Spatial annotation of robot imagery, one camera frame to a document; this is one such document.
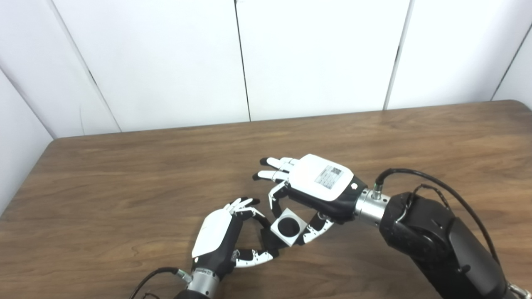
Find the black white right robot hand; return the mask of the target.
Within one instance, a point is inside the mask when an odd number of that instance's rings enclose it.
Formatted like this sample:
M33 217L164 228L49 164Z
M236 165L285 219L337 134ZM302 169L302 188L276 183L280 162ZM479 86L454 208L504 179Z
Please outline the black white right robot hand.
M268 204L276 218L263 236L281 248L305 245L327 232L334 224L358 220L379 227L389 197L370 189L353 172L333 161L308 154L300 159L283 157L261 159L261 170L253 180L275 183L268 192ZM316 211L304 221L292 210L281 208L281 199L289 198Z

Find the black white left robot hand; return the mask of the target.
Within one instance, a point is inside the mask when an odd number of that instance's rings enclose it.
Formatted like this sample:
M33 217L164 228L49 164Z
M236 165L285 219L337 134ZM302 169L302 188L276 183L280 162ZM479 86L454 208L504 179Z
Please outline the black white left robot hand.
M254 219L265 229L271 223L255 206L260 199L241 197L211 212L192 248L192 273L177 299L213 299L220 282L236 268L254 267L279 256L276 249L237 248L244 221Z

